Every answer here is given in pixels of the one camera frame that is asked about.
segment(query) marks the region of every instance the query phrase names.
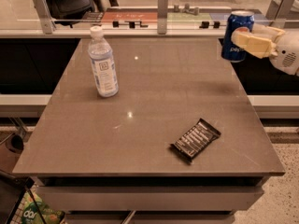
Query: blue can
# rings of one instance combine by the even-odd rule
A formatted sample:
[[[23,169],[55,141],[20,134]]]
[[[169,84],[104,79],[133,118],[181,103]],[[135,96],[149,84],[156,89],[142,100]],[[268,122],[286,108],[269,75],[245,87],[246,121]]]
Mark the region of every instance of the blue can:
[[[251,11],[238,10],[233,11],[227,20],[221,56],[231,63],[239,63],[246,58],[246,52],[232,42],[232,33],[236,29],[251,32],[254,23],[253,15]]]

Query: small bottle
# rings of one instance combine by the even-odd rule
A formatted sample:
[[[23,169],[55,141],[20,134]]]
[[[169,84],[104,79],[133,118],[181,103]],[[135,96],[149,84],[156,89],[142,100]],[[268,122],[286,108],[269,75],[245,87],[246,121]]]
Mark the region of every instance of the small bottle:
[[[91,28],[92,41],[88,47],[96,88],[102,97],[110,97],[119,91],[112,48],[104,39],[102,27]]]

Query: white bottle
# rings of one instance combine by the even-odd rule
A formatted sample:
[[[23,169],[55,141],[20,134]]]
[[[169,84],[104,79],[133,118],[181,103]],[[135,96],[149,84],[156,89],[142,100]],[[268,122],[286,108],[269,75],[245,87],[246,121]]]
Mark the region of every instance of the white bottle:
[[[110,97],[119,91],[112,48],[104,39],[102,27],[91,28],[92,41],[88,47],[96,88],[102,97]]]

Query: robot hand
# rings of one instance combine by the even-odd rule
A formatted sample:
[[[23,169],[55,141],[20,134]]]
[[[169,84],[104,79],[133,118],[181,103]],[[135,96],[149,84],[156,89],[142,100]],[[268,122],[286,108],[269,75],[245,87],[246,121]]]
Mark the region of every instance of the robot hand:
[[[258,58],[269,57],[276,69],[299,76],[299,33],[254,24],[252,33],[235,30],[234,44]]]

